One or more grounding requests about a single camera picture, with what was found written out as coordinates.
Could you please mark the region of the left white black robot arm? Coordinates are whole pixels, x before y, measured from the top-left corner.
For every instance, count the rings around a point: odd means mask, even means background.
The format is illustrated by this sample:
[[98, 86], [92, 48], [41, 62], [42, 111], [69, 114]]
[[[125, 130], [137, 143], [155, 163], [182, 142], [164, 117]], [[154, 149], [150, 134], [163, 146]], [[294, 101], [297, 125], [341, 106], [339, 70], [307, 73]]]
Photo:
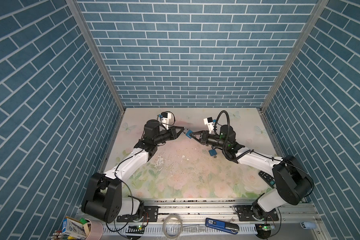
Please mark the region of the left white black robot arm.
[[149, 120], [144, 126], [144, 134], [132, 152], [112, 169], [95, 173], [89, 178], [81, 211], [107, 224], [122, 218], [127, 222], [140, 220], [144, 215], [144, 201], [130, 194], [122, 196], [122, 185], [154, 156], [158, 146], [177, 139], [184, 127], [169, 126]]

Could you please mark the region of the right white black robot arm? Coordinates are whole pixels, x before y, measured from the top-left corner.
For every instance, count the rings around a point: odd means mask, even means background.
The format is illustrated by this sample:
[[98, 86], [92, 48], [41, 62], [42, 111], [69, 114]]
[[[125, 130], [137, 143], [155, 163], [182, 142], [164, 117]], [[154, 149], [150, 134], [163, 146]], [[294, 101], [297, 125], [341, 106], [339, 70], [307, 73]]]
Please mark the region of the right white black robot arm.
[[189, 133], [201, 145], [220, 149], [231, 162], [256, 168], [270, 175], [276, 188], [258, 197], [251, 207], [256, 220], [263, 220], [274, 209], [290, 204], [296, 206], [314, 189], [314, 181], [293, 156], [273, 157], [239, 144], [231, 126], [223, 125], [220, 134], [210, 131]]

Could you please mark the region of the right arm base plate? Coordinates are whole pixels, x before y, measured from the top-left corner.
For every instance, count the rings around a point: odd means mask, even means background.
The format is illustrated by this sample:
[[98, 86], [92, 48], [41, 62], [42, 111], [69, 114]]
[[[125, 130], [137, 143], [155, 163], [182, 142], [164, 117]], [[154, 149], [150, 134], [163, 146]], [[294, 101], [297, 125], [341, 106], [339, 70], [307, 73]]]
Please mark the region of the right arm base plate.
[[260, 207], [254, 207], [252, 205], [235, 205], [233, 209], [241, 222], [261, 222], [265, 220], [276, 222], [280, 219], [276, 209], [265, 212]]

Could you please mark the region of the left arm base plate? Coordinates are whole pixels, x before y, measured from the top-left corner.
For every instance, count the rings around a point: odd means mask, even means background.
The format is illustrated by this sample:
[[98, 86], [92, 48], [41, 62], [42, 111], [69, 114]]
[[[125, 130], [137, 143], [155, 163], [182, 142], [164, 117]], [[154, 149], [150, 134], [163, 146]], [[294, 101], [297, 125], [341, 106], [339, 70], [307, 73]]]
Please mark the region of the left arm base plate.
[[144, 208], [139, 208], [137, 213], [130, 215], [118, 216], [116, 222], [118, 223], [127, 223], [127, 222], [141, 222], [145, 219], [145, 222], [157, 222], [158, 220], [159, 207], [158, 206], [144, 206]]

